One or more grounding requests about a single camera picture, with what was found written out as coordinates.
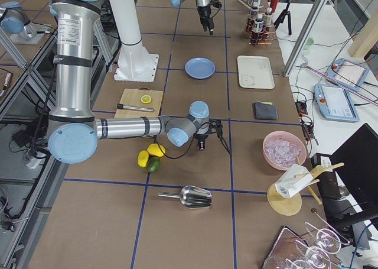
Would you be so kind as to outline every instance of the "pink bowl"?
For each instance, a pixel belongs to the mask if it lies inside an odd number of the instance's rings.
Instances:
[[[295,144],[299,149],[301,149],[301,153],[299,154],[299,162],[300,164],[303,164],[307,157],[307,150],[306,146],[303,144],[303,142],[295,135],[286,132],[286,131],[274,131],[272,133],[269,133],[262,143],[262,153],[264,155],[264,158],[268,164],[270,164],[272,167],[278,169],[278,170],[288,170],[288,167],[282,167],[276,163],[274,163],[269,157],[268,154],[265,152],[265,145],[268,141],[273,141],[276,139],[282,138],[285,141],[289,141],[291,144]]]

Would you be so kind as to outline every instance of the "black tripod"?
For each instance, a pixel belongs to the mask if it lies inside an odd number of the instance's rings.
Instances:
[[[283,9],[281,14],[279,14],[277,20],[274,22],[274,27],[277,30],[279,25],[284,22],[285,17],[288,16],[288,31],[289,31],[289,35],[291,35],[291,16],[290,16],[290,11],[289,11],[291,0],[286,0],[286,3],[287,3],[286,8]]]

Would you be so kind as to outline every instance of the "metal scoop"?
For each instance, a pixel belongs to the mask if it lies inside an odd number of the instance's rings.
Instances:
[[[181,189],[180,194],[159,192],[158,196],[179,198],[181,204],[192,209],[209,207],[211,205],[211,192],[192,185]]]

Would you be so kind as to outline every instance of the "blue cable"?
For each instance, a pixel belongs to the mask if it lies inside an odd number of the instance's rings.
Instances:
[[[367,228],[370,227],[373,223],[370,223],[368,224],[367,226],[365,226],[365,228],[363,229],[363,231],[361,232],[360,236],[359,236],[359,239],[357,240],[357,243],[356,243],[356,249],[354,250],[353,252],[353,256],[352,256],[352,260],[350,261],[350,265],[349,265],[349,269],[353,269],[352,268],[352,265],[353,265],[353,260],[354,260],[354,257],[356,256],[356,253],[357,253],[357,249],[359,247],[359,243],[362,239],[362,236],[363,234],[366,232]]]

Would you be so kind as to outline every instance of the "bowl of ice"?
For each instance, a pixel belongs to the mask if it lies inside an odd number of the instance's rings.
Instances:
[[[268,134],[263,142],[263,155],[272,167],[288,170],[293,164],[303,164],[306,160],[306,147],[295,135],[285,131]]]

